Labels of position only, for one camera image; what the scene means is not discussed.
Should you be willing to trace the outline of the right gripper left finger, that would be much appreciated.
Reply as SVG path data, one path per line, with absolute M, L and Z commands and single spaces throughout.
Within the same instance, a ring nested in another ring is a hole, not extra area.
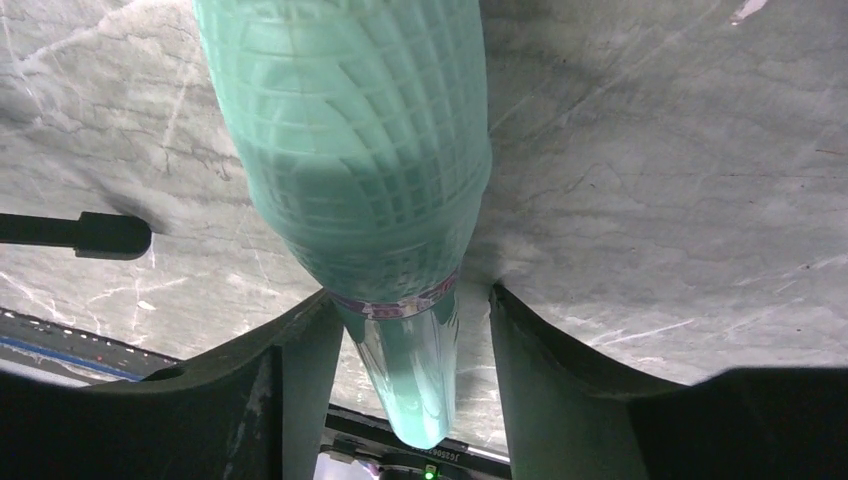
M 138 382 L 1 377 L 5 479 L 309 479 L 343 328 L 324 292 Z

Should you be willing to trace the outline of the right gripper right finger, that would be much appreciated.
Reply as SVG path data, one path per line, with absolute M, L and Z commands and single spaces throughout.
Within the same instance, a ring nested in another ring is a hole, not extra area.
M 490 293 L 516 479 L 843 479 L 847 371 L 743 367 L 687 386 L 557 329 L 502 285 Z

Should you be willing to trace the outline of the small black tripod stand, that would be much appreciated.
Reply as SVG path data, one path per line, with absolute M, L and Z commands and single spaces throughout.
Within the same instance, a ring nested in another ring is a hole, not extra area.
M 1 243 L 69 248 L 78 258 L 131 261 L 143 257 L 153 232 L 144 220 L 82 212 L 77 220 L 1 215 Z

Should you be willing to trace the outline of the teal microphone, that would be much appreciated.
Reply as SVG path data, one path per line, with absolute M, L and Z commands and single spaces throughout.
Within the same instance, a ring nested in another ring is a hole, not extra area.
M 338 308 L 397 437 L 455 417 L 456 287 L 492 149 L 475 1 L 197 1 L 266 223 Z

